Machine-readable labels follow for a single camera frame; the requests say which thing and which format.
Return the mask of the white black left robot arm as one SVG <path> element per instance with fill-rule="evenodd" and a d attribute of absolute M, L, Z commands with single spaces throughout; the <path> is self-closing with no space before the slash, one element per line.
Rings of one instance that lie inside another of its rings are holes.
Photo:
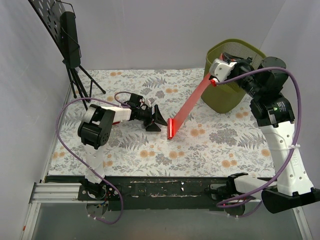
<path fill-rule="evenodd" d="M 160 132 L 159 125 L 168 125 L 158 105 L 151 106 L 149 100 L 135 93 L 131 93 L 129 100 L 120 103 L 119 106 L 91 104 L 82 118 L 77 135 L 84 145 L 85 163 L 89 165 L 89 169 L 81 185 L 95 200 L 103 199 L 107 193 L 106 187 L 102 184 L 105 177 L 103 152 L 110 138 L 112 126 L 132 120 L 142 121 L 148 132 Z"/>

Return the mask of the red trash bag roll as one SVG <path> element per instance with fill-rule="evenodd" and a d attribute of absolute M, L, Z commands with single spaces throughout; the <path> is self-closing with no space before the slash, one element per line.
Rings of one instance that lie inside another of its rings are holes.
<path fill-rule="evenodd" d="M 167 120 L 167 139 L 171 140 L 192 109 L 194 108 L 195 104 L 198 102 L 200 99 L 201 95 L 205 91 L 205 89 L 211 84 L 210 80 L 210 74 L 208 73 L 203 80 L 200 82 L 200 84 L 196 87 L 196 89 L 193 91 L 193 93 L 190 95 L 190 97 L 187 99 L 187 101 L 183 104 L 181 109 L 177 112 L 177 114 L 173 118 L 169 118 Z"/>

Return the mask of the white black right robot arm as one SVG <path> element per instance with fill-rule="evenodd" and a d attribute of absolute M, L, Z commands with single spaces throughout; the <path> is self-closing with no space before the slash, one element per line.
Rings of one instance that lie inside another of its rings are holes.
<path fill-rule="evenodd" d="M 295 134 L 299 124 L 288 99 L 281 93 L 288 74 L 286 63 L 273 56 L 265 57 L 258 69 L 267 69 L 236 81 L 250 97 L 250 109 L 263 133 L 279 176 L 270 185 L 246 173 L 230 175 L 226 182 L 227 195 L 237 199 L 252 194 L 260 199 L 272 214 L 318 202 L 320 191 L 310 181 L 303 165 Z"/>

